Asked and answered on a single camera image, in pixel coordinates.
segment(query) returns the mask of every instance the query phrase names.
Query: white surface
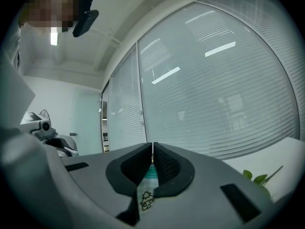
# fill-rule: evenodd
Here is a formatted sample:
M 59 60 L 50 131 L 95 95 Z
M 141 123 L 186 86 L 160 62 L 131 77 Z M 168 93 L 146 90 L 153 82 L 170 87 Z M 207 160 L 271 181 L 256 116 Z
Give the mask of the white surface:
M 89 64 L 93 69 L 93 59 L 99 43 L 103 40 L 103 36 L 99 32 L 89 31 L 75 38 L 72 31 L 73 29 L 61 33 L 58 39 L 58 44 L 62 44 L 64 59 Z M 50 36 L 52 33 L 41 33 L 35 28 L 28 28 L 26 34 L 29 35 L 27 41 L 28 44 L 32 44 L 31 47 L 35 59 L 54 59 L 53 52 L 56 50 L 56 47 L 51 45 Z
M 133 50 L 110 79 L 107 124 L 111 151 L 146 143 L 140 98 L 136 50 Z
M 298 138 L 282 65 L 232 16 L 194 3 L 158 23 L 138 45 L 149 142 L 223 159 Z
M 101 88 L 102 74 L 95 72 L 90 65 L 79 62 L 64 61 L 56 65 L 52 59 L 39 59 L 28 67 L 24 75 Z
M 102 151 L 98 112 L 100 90 L 37 77 L 24 76 L 23 79 L 36 94 L 28 111 L 40 113 L 46 109 L 52 127 L 59 134 L 78 133 L 73 139 L 80 155 Z
M 35 97 L 20 74 L 0 51 L 0 126 L 18 128 L 24 113 Z
M 137 40 L 139 40 L 149 29 L 151 29 L 156 23 L 165 18 L 167 15 L 193 1 L 196 0 L 165 0 L 153 10 L 146 13 L 146 15 L 143 16 L 143 18 L 140 19 L 131 30 L 129 30 L 124 37 L 120 48 L 117 49 L 111 57 L 105 69 L 105 75 L 103 75 L 102 89 L 106 86 L 117 65 L 130 50 L 130 48 L 132 48 L 132 46 L 137 42 Z
M 263 174 L 270 176 L 283 166 L 265 185 L 275 202 L 296 188 L 304 172 L 305 143 L 288 137 L 258 152 L 224 162 L 240 173 L 251 171 L 252 180 Z
M 33 52 L 31 35 L 28 33 L 29 26 L 24 26 L 21 30 L 19 51 L 20 51 L 20 66 L 19 73 L 24 75 L 28 68 L 34 63 L 35 56 Z

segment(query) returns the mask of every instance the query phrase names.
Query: person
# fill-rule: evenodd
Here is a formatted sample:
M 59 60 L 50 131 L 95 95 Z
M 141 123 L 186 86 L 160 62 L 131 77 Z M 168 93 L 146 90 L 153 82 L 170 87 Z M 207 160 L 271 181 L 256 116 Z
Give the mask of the person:
M 27 0 L 11 23 L 1 45 L 1 65 L 9 64 L 19 71 L 20 33 L 24 24 L 42 32 L 52 27 L 69 28 L 78 20 L 78 0 Z

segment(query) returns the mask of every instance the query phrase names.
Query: large curved window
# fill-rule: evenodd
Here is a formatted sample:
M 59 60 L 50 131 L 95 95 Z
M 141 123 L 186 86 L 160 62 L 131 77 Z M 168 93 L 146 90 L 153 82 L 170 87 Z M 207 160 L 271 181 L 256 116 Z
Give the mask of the large curved window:
M 148 142 L 228 158 L 298 138 L 295 97 L 282 65 L 234 17 L 194 3 L 138 45 Z
M 285 8 L 277 0 L 200 0 L 248 24 L 270 46 L 283 65 L 294 90 L 305 141 L 304 44 Z

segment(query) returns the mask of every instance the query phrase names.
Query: window blind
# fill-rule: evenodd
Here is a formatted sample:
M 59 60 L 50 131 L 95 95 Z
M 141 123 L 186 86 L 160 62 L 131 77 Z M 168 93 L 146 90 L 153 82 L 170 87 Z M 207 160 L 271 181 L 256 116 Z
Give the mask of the window blind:
M 250 28 L 193 3 L 139 40 L 148 142 L 230 158 L 298 132 L 291 85 Z
M 137 54 L 134 47 L 110 78 L 108 100 L 110 150 L 146 142 L 139 84 Z
M 277 0 L 201 0 L 253 28 L 283 65 L 298 106 L 300 140 L 305 141 L 305 54 L 298 28 Z

